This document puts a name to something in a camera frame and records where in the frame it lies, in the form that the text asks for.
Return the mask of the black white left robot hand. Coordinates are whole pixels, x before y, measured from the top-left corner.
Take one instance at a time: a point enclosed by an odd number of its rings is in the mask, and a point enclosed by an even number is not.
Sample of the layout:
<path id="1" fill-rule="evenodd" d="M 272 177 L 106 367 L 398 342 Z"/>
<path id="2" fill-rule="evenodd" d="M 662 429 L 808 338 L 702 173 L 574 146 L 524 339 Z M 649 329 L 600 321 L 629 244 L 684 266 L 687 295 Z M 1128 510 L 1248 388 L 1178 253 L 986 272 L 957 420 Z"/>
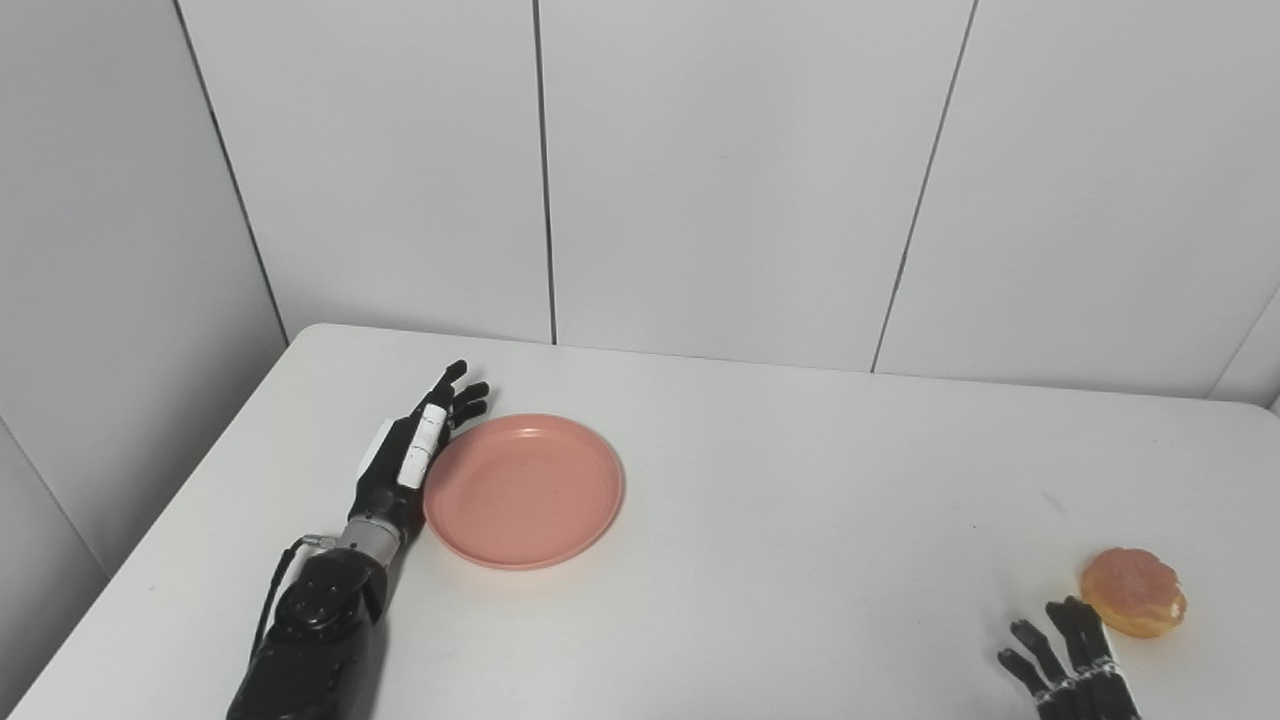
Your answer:
<path id="1" fill-rule="evenodd" d="M 425 480 L 436 455 L 462 425 L 488 410 L 485 380 L 454 387 L 467 372 L 463 359 L 452 363 L 408 415 L 390 423 L 360 473 L 349 524 L 378 525 L 399 546 L 416 539 L 425 524 Z"/>

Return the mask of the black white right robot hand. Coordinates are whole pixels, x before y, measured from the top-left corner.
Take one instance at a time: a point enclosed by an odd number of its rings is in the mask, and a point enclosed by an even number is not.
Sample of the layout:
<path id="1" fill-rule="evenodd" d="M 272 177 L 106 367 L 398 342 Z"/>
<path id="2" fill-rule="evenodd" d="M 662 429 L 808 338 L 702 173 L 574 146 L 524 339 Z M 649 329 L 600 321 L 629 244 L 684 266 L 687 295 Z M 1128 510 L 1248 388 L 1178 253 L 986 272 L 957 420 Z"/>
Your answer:
<path id="1" fill-rule="evenodd" d="M 1010 635 L 1029 653 L 1000 650 L 997 664 L 1030 697 L 1038 719 L 1140 719 L 1132 688 L 1114 657 L 1100 614 L 1069 596 L 1044 605 L 1044 614 L 1061 637 L 1066 661 L 1050 638 L 1030 620 L 1009 625 Z"/>

